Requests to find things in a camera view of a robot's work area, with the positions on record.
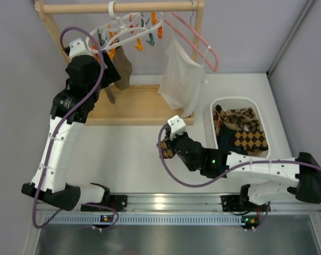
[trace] white hanger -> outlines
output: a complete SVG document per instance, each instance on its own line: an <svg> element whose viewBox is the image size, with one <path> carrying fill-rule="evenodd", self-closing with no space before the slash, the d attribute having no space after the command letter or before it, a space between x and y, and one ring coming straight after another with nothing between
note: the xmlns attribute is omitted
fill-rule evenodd
<svg viewBox="0 0 321 255"><path fill-rule="evenodd" d="M152 33L152 32L154 32L154 31L157 31L158 28L161 27L162 24L163 24L163 21L164 21L164 12L160 12L161 19L158 21L158 23L157 23L155 26L153 26L153 27L150 28L150 29L146 28L145 25L144 25L144 27L126 28L126 24L123 22L123 20L129 19L129 18L130 18L130 15L133 15L134 18L135 18L135 17L139 17L139 18L141 18L141 19L143 19L143 16L142 16L139 12L138 12L138 13L130 13L130 14L128 14L128 15L126 15L126 16L123 16L123 17L120 17L120 16L118 16L118 15L115 15L115 14L114 14L114 11L113 11L113 6L114 6L114 4L115 4L116 2L117 2L117 1L111 1L111 2L109 2L109 4L108 4L108 13L109 13L110 17L111 17L112 19L114 19L114 21L111 22L111 23L109 23L109 24L113 25L113 24L117 24L117 23L118 23L118 24L119 24L120 32L117 33L115 36L113 36L113 37L107 42L106 47L103 48L103 49L106 50L106 51L109 51L109 50L111 50L111 49L117 48L117 47L122 46L122 45L124 45L124 44L127 44L127 43L129 43L129 42L131 42L131 41L137 40L137 38L140 38L140 37L143 37L143 36L147 36L147 35L149 35L149 33ZM91 34L91 35L94 35L94 34L97 32L98 29L104 30L104 32L105 32L105 31L117 32L117 28L115 28L115 29L109 29L109 28L107 28L109 24L102 25L102 26L94 29L90 34ZM138 33L138 34L136 34L136 35L134 35L134 36L131 36L131 37L125 39L125 40L121 40L121 41L113 44L113 42L114 42L117 38L122 37L122 35L125 35L125 34L127 34L127 33L130 33L130 32L132 32L132 31L135 31L135 32L137 32L137 33L138 33L138 31L140 31L140 33ZM97 54L97 53L98 53L98 50L92 49L92 47L89 45L89 41L90 41L90 39L87 37L85 44L86 44L88 50L89 50L90 52L94 53L94 54Z"/></svg>

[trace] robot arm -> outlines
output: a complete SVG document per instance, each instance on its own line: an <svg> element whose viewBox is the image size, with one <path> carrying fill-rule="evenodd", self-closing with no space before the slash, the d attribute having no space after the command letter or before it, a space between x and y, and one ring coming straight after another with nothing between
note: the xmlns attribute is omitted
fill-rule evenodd
<svg viewBox="0 0 321 255"><path fill-rule="evenodd" d="M86 122L88 114L93 110L94 104L99 98L100 89L106 88L112 82L120 79L109 56L106 52L103 52L107 68L104 71L104 78L99 88L70 115L67 121L63 122L58 134L53 138L52 134L58 123L94 87L100 72L100 65L85 48L81 39L71 42L69 49L69 56L72 59L66 68L69 78L66 80L65 89L53 99L49 133L41 162L31 182L24 184L21 190L22 193L34 197L43 169L46 168L46 175L38 199L64 210L72 210L77 204L100 203L108 200L109 189L107 187L93 183L84 186L69 185L66 183L66 171L74 143ZM54 139L52 152L48 166L45 166L44 162L51 139Z"/></svg>
<svg viewBox="0 0 321 255"><path fill-rule="evenodd" d="M178 154L189 171L199 170L201 175L213 179L236 165L245 164L224 176L250 177L257 183L241 187L240 202L260 206L271 200L295 196L303 202L321 203L321 172L297 164L271 164L259 157L204 148L201 143L189 138L184 120L178 116L168 120L168 126L170 128L166 131L166 143ZM313 157L304 152L298 158L287 160L317 165Z"/></svg>

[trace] wall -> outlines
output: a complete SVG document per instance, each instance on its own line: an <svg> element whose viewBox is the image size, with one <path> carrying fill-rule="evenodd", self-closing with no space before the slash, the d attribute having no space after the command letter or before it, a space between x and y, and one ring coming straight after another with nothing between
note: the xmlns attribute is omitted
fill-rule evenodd
<svg viewBox="0 0 321 255"><path fill-rule="evenodd" d="M321 0L318 0L272 78L293 150L321 166Z"/></svg>
<svg viewBox="0 0 321 255"><path fill-rule="evenodd" d="M21 185L39 164L64 68L31 3L0 0L0 254L25 244L32 199Z"/></svg>
<svg viewBox="0 0 321 255"><path fill-rule="evenodd" d="M159 2L159 0L135 1ZM102 3L103 1L46 0L46 2ZM307 0L205 0L202 35L219 54L219 71L266 72L306 2ZM189 22L190 12L183 12L181 15ZM94 27L110 22L110 18L108 14L57 15L56 21L60 28L73 24L90 31ZM128 58L132 60L135 74L160 74L164 70L166 55L163 52L166 51L172 34L167 25L164 25L163 29L164 38L155 39L155 47L149 46L146 42L143 43L145 48L143 52L136 50L133 44L124 47ZM188 38L192 37L190 33L185 34Z"/></svg>

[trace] white plastic bin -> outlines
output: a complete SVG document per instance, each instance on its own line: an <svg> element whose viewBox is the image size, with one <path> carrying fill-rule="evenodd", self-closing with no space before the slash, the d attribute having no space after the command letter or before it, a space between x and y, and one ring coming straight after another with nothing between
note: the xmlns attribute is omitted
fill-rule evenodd
<svg viewBox="0 0 321 255"><path fill-rule="evenodd" d="M217 139L216 139L216 134L215 134L215 126L214 126L214 110L216 105L220 105L222 110L230 110L230 109L243 109L243 108L249 108L251 107L255 114L256 117L260 120L261 123L261 131L265 131L265 134L267 134L266 127L262 123L262 118L260 111L258 109L257 104L249 99L249 98L244 98L244 97L223 97L223 98L218 98L215 101L212 102L210 106L210 117L211 117L211 123L212 123L212 128L213 128L213 133L214 133L214 141L215 141L215 147L218 149L218 144L217 144ZM271 146L269 144L269 141L267 139L267 144L268 144L268 150L263 151L259 157L263 158L269 158L271 154Z"/></svg>

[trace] wooden base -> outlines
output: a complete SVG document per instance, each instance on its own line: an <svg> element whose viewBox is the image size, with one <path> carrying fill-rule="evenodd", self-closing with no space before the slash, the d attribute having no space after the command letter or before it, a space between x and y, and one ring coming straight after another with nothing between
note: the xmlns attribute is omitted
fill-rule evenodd
<svg viewBox="0 0 321 255"><path fill-rule="evenodd" d="M182 110L171 110L163 97L157 93L159 85L131 85L127 90L113 91L116 103L111 104L105 92L100 92L94 110L89 114L87 126L142 126L164 125L166 121L181 115ZM183 118L187 125L193 125L193 115Z"/></svg>

